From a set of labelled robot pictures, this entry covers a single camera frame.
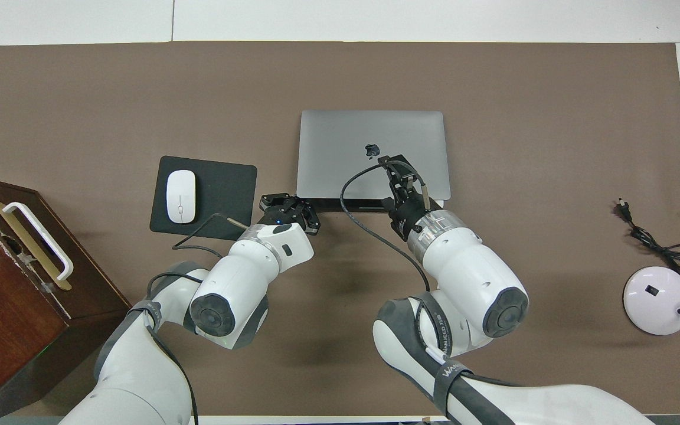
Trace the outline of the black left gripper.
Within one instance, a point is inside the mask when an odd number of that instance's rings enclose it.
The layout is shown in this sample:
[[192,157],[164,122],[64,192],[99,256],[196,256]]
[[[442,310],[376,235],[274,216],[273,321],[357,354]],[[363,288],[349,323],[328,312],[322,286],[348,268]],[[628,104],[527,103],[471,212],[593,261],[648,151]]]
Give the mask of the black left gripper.
[[287,207],[293,196],[288,193],[262,195],[259,209],[264,215],[259,220],[260,225],[291,225],[298,223],[307,235],[317,235],[321,222],[318,213],[308,201],[300,201],[299,205]]

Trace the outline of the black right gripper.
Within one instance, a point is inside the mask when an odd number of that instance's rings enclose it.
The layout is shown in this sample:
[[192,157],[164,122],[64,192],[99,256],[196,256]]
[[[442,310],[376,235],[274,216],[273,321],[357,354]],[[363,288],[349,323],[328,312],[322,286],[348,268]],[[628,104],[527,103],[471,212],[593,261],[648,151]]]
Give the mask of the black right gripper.
[[385,169],[393,193],[393,197],[387,199],[390,226],[402,240],[407,241],[416,223],[429,212],[424,207],[423,196],[411,194],[416,191],[417,172],[403,155],[380,156],[378,164]]

